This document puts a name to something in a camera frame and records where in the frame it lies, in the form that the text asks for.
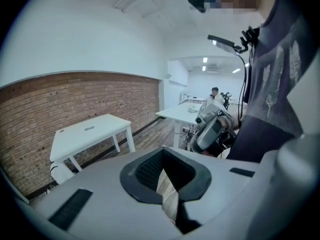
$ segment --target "seated person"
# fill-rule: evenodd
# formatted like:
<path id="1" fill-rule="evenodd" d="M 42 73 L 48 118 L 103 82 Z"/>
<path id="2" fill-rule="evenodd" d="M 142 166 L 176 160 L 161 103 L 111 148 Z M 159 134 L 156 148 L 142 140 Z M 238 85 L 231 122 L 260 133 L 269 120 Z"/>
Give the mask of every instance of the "seated person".
<path id="1" fill-rule="evenodd" d="M 225 104 L 225 99 L 219 94 L 219 88 L 218 87 L 213 87 L 211 89 L 211 94 L 210 97 L 214 99 L 215 101 L 219 102 L 220 104 Z"/>

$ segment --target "black baseboard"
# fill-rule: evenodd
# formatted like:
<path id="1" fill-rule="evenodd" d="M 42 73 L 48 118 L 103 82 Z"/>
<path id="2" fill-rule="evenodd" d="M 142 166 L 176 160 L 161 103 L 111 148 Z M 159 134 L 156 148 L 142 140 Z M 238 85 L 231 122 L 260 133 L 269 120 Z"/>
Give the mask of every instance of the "black baseboard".
<path id="1" fill-rule="evenodd" d="M 147 125 L 145 125 L 144 127 L 142 127 L 141 129 L 135 131 L 134 133 L 132 133 L 132 136 L 136 136 L 137 134 L 141 133 L 143 130 L 145 130 L 146 128 L 148 128 L 149 126 L 151 126 L 152 124 L 154 124 L 156 121 L 158 121 L 159 119 L 164 119 L 161 117 L 157 117 L 155 120 L 153 120 L 152 122 L 148 123 Z M 124 138 L 123 140 L 119 141 L 118 144 L 119 146 L 121 146 L 122 144 L 127 142 L 127 138 Z M 93 163 L 99 161 L 101 158 L 103 158 L 104 156 L 106 156 L 108 153 L 110 153 L 111 151 L 114 151 L 116 149 L 116 147 L 113 145 L 111 147 L 109 147 L 108 149 L 106 149 L 105 151 L 101 152 L 100 154 L 97 154 L 95 157 L 91 158 L 89 161 L 81 164 L 82 168 L 86 168 L 90 165 L 92 165 Z M 75 168 L 72 170 L 73 173 L 77 173 L 78 170 Z M 47 190 L 51 189 L 51 186 L 56 187 L 58 184 L 55 181 L 50 182 L 49 184 L 37 189 L 36 191 L 26 195 L 25 197 L 28 200 L 34 199 L 40 195 L 42 195 L 43 193 L 45 193 Z"/>

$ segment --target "white cable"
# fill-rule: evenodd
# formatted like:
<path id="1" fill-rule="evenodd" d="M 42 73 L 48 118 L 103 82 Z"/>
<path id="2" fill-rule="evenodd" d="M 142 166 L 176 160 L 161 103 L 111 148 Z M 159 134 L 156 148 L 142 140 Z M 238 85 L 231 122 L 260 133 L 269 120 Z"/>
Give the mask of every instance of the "white cable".
<path id="1" fill-rule="evenodd" d="M 175 191 L 173 191 L 173 192 L 171 192 L 170 194 L 168 194 L 168 196 L 162 201 L 163 203 L 167 200 L 167 198 L 171 195 L 171 194 L 173 194 L 174 192 L 176 192 L 176 190 Z"/>

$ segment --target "red brick wall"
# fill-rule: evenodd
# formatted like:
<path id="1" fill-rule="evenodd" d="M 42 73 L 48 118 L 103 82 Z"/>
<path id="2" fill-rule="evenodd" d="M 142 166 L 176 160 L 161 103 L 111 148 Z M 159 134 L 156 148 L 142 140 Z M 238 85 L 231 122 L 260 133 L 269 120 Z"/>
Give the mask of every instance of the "red brick wall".
<path id="1" fill-rule="evenodd" d="M 115 73 L 63 73 L 0 89 L 0 163 L 28 195 L 52 181 L 50 151 L 55 132 L 104 114 L 131 121 L 134 133 L 156 118 L 159 81 Z M 118 141 L 125 138 L 121 133 Z M 103 141 L 76 156 L 83 164 L 112 146 Z"/>

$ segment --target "person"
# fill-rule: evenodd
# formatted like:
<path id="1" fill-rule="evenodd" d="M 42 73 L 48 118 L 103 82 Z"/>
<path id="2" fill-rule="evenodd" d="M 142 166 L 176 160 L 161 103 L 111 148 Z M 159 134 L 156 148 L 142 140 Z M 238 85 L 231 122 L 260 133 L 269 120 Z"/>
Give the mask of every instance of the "person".
<path id="1" fill-rule="evenodd" d="M 213 87 L 211 89 L 211 94 L 210 97 L 214 99 L 216 102 L 219 102 L 220 104 L 225 104 L 225 99 L 219 94 L 219 88 L 218 87 Z"/>
<path id="2" fill-rule="evenodd" d="M 287 95 L 308 69 L 317 46 L 292 0 L 215 0 L 222 8 L 257 11 L 263 21 L 249 56 L 246 114 L 227 159 L 259 163 L 303 131 Z M 233 123 L 238 125 L 235 116 Z"/>

